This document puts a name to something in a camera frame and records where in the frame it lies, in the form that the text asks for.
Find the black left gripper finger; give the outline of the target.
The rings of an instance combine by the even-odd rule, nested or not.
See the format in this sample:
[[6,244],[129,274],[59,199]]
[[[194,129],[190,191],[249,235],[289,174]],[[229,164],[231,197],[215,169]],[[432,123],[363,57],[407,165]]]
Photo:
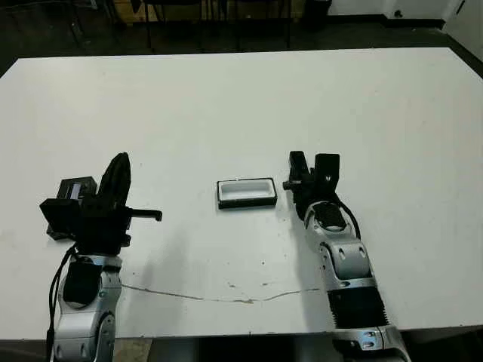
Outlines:
[[127,152],[116,155],[112,166],[112,194],[114,199],[125,206],[131,187],[131,164]]
[[123,154],[118,153],[109,163],[102,176],[97,197],[106,204],[120,206],[122,201],[121,181],[123,174]]

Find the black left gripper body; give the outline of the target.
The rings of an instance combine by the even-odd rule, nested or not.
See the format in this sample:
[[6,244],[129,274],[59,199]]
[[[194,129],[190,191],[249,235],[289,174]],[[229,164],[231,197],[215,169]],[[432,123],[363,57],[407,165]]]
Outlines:
[[85,255],[119,255],[128,247],[131,236],[127,233],[133,218],[162,220],[160,210],[134,209],[110,197],[90,197],[80,206],[75,225],[78,252]]

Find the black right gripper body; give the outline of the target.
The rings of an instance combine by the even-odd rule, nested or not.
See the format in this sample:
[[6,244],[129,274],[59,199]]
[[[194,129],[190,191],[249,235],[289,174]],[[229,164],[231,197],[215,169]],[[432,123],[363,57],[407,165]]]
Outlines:
[[336,187],[339,181],[339,171],[323,170],[321,178],[314,183],[282,183],[285,191],[291,191],[296,213],[304,217],[311,204],[326,201],[338,204]]

